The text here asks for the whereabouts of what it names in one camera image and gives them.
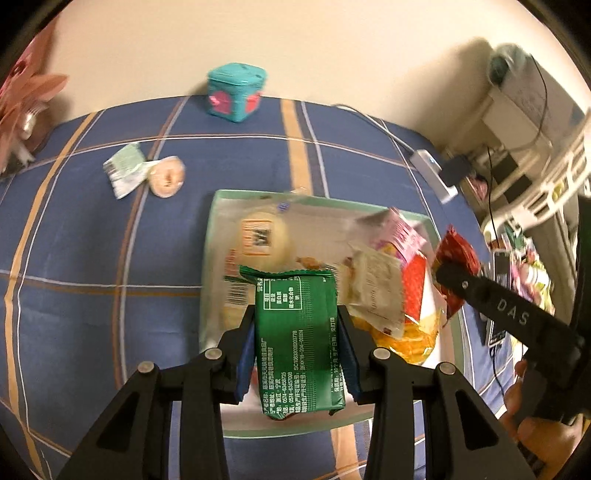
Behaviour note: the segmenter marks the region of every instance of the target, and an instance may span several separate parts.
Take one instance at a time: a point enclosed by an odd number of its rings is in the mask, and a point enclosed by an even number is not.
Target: pink snack package
[[[379,234],[371,242],[376,250],[388,250],[388,244],[396,249],[395,257],[404,268],[425,244],[426,240],[400,215],[398,209],[390,207]]]

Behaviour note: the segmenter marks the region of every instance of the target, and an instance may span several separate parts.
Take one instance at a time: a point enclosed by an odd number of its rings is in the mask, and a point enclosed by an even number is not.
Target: human hand
[[[521,386],[526,369],[525,360],[515,365],[518,379],[505,394],[507,411],[500,418],[500,422],[516,442],[521,442],[545,463],[538,480],[551,480],[560,472],[579,444],[583,436],[583,419],[582,416],[578,416],[574,424],[568,426],[557,421],[527,417],[520,425],[516,425],[513,416],[521,408]]]

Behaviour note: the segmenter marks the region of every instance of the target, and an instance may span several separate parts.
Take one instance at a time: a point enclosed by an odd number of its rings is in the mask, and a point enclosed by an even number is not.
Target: teal box
[[[246,63],[228,63],[207,74],[209,113],[242,122],[261,103],[265,70]]]

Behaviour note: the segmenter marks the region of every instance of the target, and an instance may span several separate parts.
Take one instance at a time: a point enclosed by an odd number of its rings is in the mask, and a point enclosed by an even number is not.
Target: metal screw
[[[378,360],[387,360],[390,358],[390,350],[387,348],[376,348],[374,350],[374,357]]]
[[[453,375],[456,373],[456,366],[450,362],[443,362],[439,365],[439,370],[441,370],[442,374]]]
[[[138,372],[141,374],[149,374],[154,369],[154,362],[146,360],[138,365]]]
[[[222,356],[222,351],[219,348],[209,348],[205,350],[205,358],[208,360],[217,360]]]

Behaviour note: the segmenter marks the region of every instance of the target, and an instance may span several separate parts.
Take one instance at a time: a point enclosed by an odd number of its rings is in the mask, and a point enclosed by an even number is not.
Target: red snack bag
[[[418,325],[421,320],[426,268],[427,259],[421,254],[416,254],[402,271],[405,323]]]
[[[443,261],[452,261],[468,270],[472,275],[476,275],[480,270],[480,262],[472,246],[456,232],[451,225],[447,227],[447,233],[441,239],[435,251],[435,262],[433,262],[433,278],[439,265]],[[464,305],[464,300],[454,295],[447,288],[436,284],[437,289],[445,296],[447,302],[447,318],[453,316]]]

